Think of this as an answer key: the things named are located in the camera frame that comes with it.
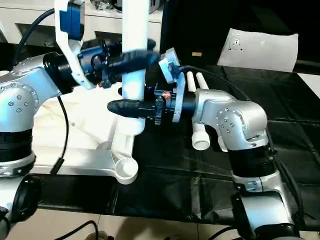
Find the tile floor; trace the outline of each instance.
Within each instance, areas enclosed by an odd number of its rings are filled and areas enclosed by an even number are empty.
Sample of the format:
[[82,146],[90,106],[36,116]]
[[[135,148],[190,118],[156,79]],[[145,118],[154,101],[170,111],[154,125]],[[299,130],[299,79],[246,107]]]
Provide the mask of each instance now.
[[[7,240],[53,240],[88,220],[94,220],[99,231],[105,231],[115,240],[164,240],[169,236],[180,236],[181,240],[207,240],[225,228],[221,225],[39,209],[29,220],[18,223]],[[68,240],[85,240],[93,232],[94,228],[87,226]],[[302,232],[301,236],[306,240],[319,240],[316,232]],[[232,240],[237,237],[237,231],[232,230],[217,240]]]

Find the metal base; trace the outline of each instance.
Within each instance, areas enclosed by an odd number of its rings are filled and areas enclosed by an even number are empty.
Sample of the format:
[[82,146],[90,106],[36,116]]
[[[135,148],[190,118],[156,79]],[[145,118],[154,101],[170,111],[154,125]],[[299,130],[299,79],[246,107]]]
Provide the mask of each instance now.
[[[67,148],[58,175],[89,175],[115,177],[121,184],[131,184],[138,174],[138,164],[131,157],[134,136],[124,135],[118,128],[113,141],[104,142],[98,149]],[[34,146],[34,174],[49,174],[61,155],[60,147]]]

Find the table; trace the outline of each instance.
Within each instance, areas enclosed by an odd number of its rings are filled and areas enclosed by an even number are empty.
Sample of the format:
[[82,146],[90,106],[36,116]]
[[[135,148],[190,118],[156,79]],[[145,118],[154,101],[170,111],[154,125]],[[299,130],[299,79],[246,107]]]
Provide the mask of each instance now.
[[[320,219],[320,100],[309,88],[317,85],[317,80],[312,80],[317,77],[301,75],[308,86],[296,73],[222,66],[208,69],[264,108],[276,157],[297,181],[305,212]],[[225,83],[204,77],[210,88],[243,99]],[[44,182],[39,207],[230,225],[231,168],[227,154],[219,151],[215,132],[209,127],[207,131],[211,147],[196,151],[191,144],[190,120],[164,122],[160,127],[147,122],[134,142],[133,157],[139,164],[134,183],[121,185],[112,177],[39,175]],[[291,196],[289,204],[296,208]]]

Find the white cloth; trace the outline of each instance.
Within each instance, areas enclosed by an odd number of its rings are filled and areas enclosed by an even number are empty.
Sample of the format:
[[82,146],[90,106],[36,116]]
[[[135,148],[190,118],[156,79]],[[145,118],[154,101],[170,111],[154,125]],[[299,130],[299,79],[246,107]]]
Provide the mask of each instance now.
[[297,61],[298,36],[230,28],[218,65],[292,72]]

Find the robotic arm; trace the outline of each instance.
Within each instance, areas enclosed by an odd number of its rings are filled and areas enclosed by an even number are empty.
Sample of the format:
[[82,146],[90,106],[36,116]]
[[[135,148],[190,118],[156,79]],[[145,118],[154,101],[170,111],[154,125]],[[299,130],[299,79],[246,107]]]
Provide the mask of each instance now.
[[172,121],[178,122],[185,114],[194,123],[214,128],[231,163],[237,190],[231,197],[232,211],[239,235],[246,240],[300,239],[270,148],[263,108],[220,90],[184,93],[184,68],[173,49],[162,56],[159,65],[166,82],[175,85],[173,90],[158,82],[153,100],[115,100],[108,109],[124,117],[154,119],[156,125],[165,115],[171,114]]
[[[153,49],[155,42],[148,43]],[[102,42],[82,50],[77,58],[86,78],[104,88],[115,82],[116,75],[148,68],[159,60],[152,51],[121,52],[121,42]],[[66,57],[56,52],[27,58],[0,76],[0,228],[4,228],[0,239],[12,224],[32,216],[40,200],[41,183],[28,174],[36,160],[31,148],[34,115],[46,100],[71,93],[78,85]]]

